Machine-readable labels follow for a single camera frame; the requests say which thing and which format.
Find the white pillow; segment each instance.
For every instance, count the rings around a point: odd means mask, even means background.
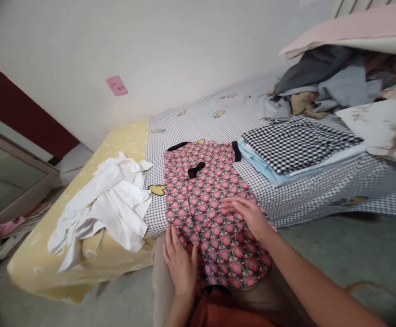
[[[336,115],[365,140],[367,152],[396,161],[396,99],[340,110]]]

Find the gray floor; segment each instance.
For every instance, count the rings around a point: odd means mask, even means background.
[[[281,235],[339,285],[358,281],[396,293],[396,217],[365,214],[318,219],[280,230]],[[95,287],[81,305],[46,300],[0,279],[0,327],[152,326],[152,267]],[[396,326],[396,298],[360,287],[353,295],[390,326]]]

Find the pink patterned garment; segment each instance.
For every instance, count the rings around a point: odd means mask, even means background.
[[[176,226],[189,253],[193,242],[201,244],[199,286],[241,288],[255,284],[271,266],[271,258],[240,214],[220,213],[225,197],[240,196],[257,203],[248,184],[232,167],[232,144],[190,142],[165,152],[164,158],[168,221]],[[205,167],[190,179],[188,169],[199,162]]]

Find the white cloth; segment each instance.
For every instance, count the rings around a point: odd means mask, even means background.
[[[68,202],[49,239],[49,253],[69,247],[59,273],[80,262],[80,240],[104,227],[126,250],[142,248],[148,228],[143,217],[152,200],[150,191],[143,189],[143,172],[151,167],[145,160],[128,159],[123,152],[98,166],[94,178]]]
[[[365,140],[367,152],[396,161],[396,99],[344,109],[336,115]]]
[[[295,175],[299,175],[301,173],[308,172],[310,170],[318,169],[320,167],[326,167],[326,166],[330,166],[330,165],[336,164],[336,163],[347,162],[349,160],[357,158],[360,154],[362,154],[364,152],[366,152],[364,143],[357,144],[357,145],[354,145],[354,146],[347,148],[343,151],[333,154],[331,157],[329,157],[328,159],[326,159],[318,164],[315,164],[313,166],[310,166],[310,167],[307,167],[304,169],[294,171],[292,173],[288,173],[286,176],[292,177]]]

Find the black trim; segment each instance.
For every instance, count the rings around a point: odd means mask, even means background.
[[[190,168],[187,173],[189,174],[189,178],[195,178],[198,172],[206,166],[204,162],[200,162],[196,167]]]
[[[49,163],[51,166],[56,166],[56,165],[58,165],[58,163],[59,163],[60,161],[61,161],[60,158],[57,158],[56,156],[54,156],[54,157],[52,157],[51,159],[49,159],[48,163]]]
[[[173,147],[168,148],[166,151],[173,151],[173,150],[177,150],[183,146],[185,146],[188,142],[181,142],[178,143],[177,145],[174,145]]]
[[[234,161],[241,161],[242,160],[242,154],[240,153],[239,150],[239,145],[237,144],[237,141],[233,142],[233,150],[234,150]]]

